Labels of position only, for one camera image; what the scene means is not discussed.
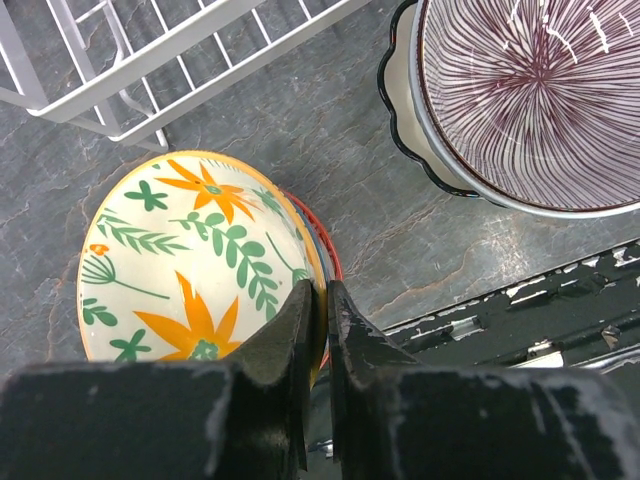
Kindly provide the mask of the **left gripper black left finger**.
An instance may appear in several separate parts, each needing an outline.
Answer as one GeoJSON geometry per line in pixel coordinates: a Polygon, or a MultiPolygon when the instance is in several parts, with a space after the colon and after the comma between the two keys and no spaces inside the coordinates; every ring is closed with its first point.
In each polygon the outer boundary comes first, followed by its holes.
{"type": "Polygon", "coordinates": [[[214,361],[42,364],[1,392],[5,479],[293,479],[306,465],[313,290],[214,361]]]}

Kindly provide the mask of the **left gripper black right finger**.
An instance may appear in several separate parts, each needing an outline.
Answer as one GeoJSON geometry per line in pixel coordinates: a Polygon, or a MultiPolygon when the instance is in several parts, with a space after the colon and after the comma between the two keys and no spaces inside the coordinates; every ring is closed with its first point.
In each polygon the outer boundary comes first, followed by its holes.
{"type": "Polygon", "coordinates": [[[346,479],[635,479],[639,426],[585,369],[428,366],[328,289],[334,458],[346,479]]]}

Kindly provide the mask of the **floral orange green bowl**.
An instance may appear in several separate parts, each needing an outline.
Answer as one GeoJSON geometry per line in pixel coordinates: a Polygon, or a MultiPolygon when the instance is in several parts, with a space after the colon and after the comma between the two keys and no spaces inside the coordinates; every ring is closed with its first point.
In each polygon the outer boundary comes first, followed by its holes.
{"type": "Polygon", "coordinates": [[[304,267],[283,190],[227,155],[184,150],[132,170],[85,236],[77,312],[91,361],[218,360],[281,310],[304,267]]]}

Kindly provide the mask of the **white wire dish rack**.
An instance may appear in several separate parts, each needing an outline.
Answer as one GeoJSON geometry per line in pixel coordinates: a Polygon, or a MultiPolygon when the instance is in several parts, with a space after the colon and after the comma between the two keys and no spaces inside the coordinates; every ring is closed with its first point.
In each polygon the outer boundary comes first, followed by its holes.
{"type": "Polygon", "coordinates": [[[8,9],[3,8],[1,58],[14,86],[2,89],[2,101],[20,107],[34,117],[72,124],[101,134],[115,143],[162,153],[168,149],[163,129],[169,123],[333,26],[364,4],[361,1],[335,1],[330,5],[320,4],[317,12],[311,12],[307,2],[301,1],[298,6],[304,16],[303,21],[279,36],[269,35],[270,27],[261,19],[257,1],[200,2],[197,12],[174,27],[167,25],[158,3],[151,5],[162,32],[149,44],[134,49],[114,2],[97,1],[80,15],[74,14],[66,1],[48,2],[47,8],[81,81],[79,87],[55,101],[48,100],[15,23],[8,9]],[[87,43],[79,30],[81,23],[98,13],[105,17],[116,50],[113,64],[102,73],[94,69],[87,54],[87,43]],[[220,38],[220,31],[245,15],[253,18],[264,43],[246,58],[233,61],[220,38]],[[203,84],[196,85],[184,55],[205,40],[217,45],[225,68],[210,75],[203,84]],[[170,61],[178,63],[189,90],[161,107],[148,77],[170,61]]]}

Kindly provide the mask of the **red rimmed bowl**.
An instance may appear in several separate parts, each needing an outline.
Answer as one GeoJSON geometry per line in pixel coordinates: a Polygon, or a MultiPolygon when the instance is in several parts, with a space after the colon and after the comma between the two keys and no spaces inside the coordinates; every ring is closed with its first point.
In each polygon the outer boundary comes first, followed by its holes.
{"type": "MultiPolygon", "coordinates": [[[[293,194],[287,191],[284,191],[283,195],[288,199],[289,202],[290,202],[290,197],[294,196],[293,194]]],[[[311,209],[310,211],[312,212],[312,217],[319,224],[321,237],[324,240],[325,245],[328,247],[331,258],[333,260],[334,267],[335,267],[335,278],[333,280],[342,280],[343,268],[342,268],[342,264],[341,264],[338,252],[336,250],[336,247],[334,246],[334,243],[327,229],[322,224],[320,219],[313,213],[311,209]]],[[[274,251],[277,253],[283,265],[290,271],[293,285],[295,285],[301,278],[309,278],[305,266],[295,267],[291,262],[288,261],[286,257],[281,256],[277,248],[274,248],[274,251]]],[[[328,320],[327,320],[327,300],[323,302],[322,300],[319,299],[319,296],[316,293],[314,286],[312,286],[311,293],[312,293],[312,306],[311,306],[312,343],[310,347],[310,379],[311,379],[311,383],[314,383],[318,376],[318,373],[320,372],[322,367],[327,363],[329,358],[329,351],[327,346],[328,320]]]]}

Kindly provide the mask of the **blue triangle pattern bowl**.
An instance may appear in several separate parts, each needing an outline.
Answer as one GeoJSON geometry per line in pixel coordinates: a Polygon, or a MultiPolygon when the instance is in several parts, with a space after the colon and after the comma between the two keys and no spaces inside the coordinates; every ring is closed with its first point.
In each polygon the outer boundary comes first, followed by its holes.
{"type": "Polygon", "coordinates": [[[308,277],[319,299],[325,302],[327,285],[335,278],[333,260],[321,237],[319,224],[312,217],[310,209],[295,196],[290,197],[290,202],[296,211],[296,237],[303,249],[308,277]]]}

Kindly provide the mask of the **purple striped bowl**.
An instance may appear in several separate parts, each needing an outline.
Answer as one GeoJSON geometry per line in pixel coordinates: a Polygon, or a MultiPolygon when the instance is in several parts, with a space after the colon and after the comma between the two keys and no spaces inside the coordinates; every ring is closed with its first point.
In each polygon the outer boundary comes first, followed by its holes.
{"type": "Polygon", "coordinates": [[[635,1],[422,1],[409,84],[436,157],[475,193],[557,218],[639,206],[635,1]]]}

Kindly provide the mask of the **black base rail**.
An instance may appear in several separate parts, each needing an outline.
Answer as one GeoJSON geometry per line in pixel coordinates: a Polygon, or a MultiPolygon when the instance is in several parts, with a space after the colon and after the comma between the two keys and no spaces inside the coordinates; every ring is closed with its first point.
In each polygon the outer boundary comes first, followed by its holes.
{"type": "Polygon", "coordinates": [[[436,366],[578,367],[639,361],[639,243],[632,241],[386,334],[436,366]]]}

